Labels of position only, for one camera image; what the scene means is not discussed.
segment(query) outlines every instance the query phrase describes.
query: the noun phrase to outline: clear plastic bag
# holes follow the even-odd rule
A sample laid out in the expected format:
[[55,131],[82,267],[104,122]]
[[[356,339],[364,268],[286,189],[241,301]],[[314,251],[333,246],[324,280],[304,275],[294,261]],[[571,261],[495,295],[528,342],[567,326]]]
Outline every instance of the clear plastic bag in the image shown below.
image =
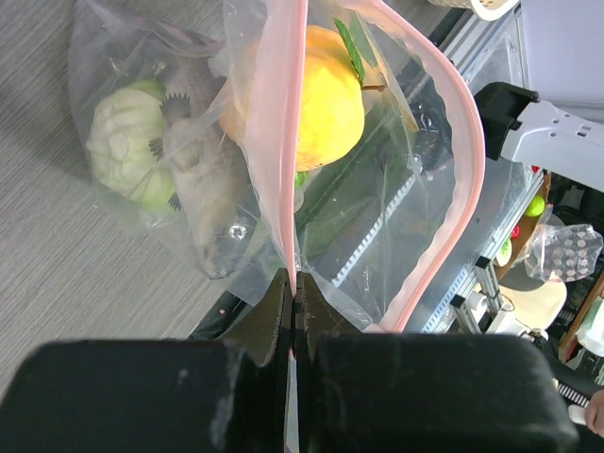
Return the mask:
[[71,109],[99,200],[125,231],[150,231],[210,278],[243,265],[259,218],[243,153],[217,125],[225,80],[209,58],[222,47],[81,0],[69,52]]
[[548,207],[523,250],[528,276],[571,282],[591,275],[602,251],[602,236],[591,225],[549,225],[550,215]]
[[[478,202],[484,140],[471,93],[381,1],[223,4],[226,40],[212,42],[77,2],[70,97],[99,198],[125,229],[149,230],[248,303],[285,263],[294,291],[296,271],[312,272],[358,327],[402,329]],[[363,84],[380,90],[362,92],[359,142],[296,193],[306,35],[342,33],[336,21],[361,54]],[[114,102],[132,90],[150,122],[128,96]],[[113,109],[99,108],[108,98]],[[225,133],[230,111],[237,140]],[[147,145],[141,161],[124,162],[128,134]]]

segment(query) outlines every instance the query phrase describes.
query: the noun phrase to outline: plastic bag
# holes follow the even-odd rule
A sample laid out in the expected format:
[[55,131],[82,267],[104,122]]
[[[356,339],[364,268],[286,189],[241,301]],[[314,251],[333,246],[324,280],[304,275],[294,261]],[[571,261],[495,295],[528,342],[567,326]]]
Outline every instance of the plastic bag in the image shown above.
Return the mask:
[[[353,150],[310,175],[292,236],[305,32],[340,31],[336,21],[361,54],[364,82],[386,89],[363,93],[365,127]],[[251,84],[233,93],[248,115],[243,149],[290,273],[312,272],[357,327],[402,329],[478,202],[484,148],[470,92],[446,58],[380,1],[226,0],[225,27],[227,75],[238,87]],[[280,168],[279,180],[266,177],[262,153],[274,159],[274,174]],[[256,261],[266,276],[278,267],[265,259],[273,250],[268,243]],[[259,279],[240,281],[249,290]],[[256,288],[252,300],[265,285]]]
[[[472,95],[438,49],[378,0],[225,0],[225,42],[98,0],[79,0],[76,12],[72,111],[99,197],[126,229],[151,231],[248,303],[285,263],[294,291],[295,272],[312,272],[358,327],[402,329],[469,221],[484,173]],[[296,196],[305,34],[308,25],[342,33],[336,21],[361,54],[365,84],[383,90],[363,92],[357,145],[311,172]],[[143,125],[154,137],[126,136],[148,142],[155,159],[147,154],[141,170],[123,156],[111,167],[111,155],[99,172],[97,142],[121,150],[103,135],[109,126],[141,120],[102,111],[91,146],[98,106],[124,88],[149,94],[149,81],[166,90],[152,102],[163,130],[156,116]],[[239,146],[221,125],[233,106]]]
[[224,43],[94,0],[75,17],[70,103],[99,200],[125,231],[231,276],[259,213],[243,153],[216,121],[225,80],[208,61]]
[[564,282],[586,278],[596,268],[602,236],[591,225],[549,225],[550,215],[551,207],[548,207],[526,246],[528,276]]
[[590,352],[604,357],[604,305],[599,296],[577,331],[577,340]]

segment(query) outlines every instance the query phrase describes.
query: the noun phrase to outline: yellow lemon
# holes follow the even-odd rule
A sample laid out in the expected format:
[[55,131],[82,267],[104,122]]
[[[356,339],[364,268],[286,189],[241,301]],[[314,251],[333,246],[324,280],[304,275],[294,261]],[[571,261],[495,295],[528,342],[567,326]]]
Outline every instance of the yellow lemon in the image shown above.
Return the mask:
[[[230,106],[220,119],[235,143],[241,143],[242,115]],[[342,38],[326,28],[308,26],[295,170],[305,172],[342,158],[361,138],[364,124],[361,84]]]

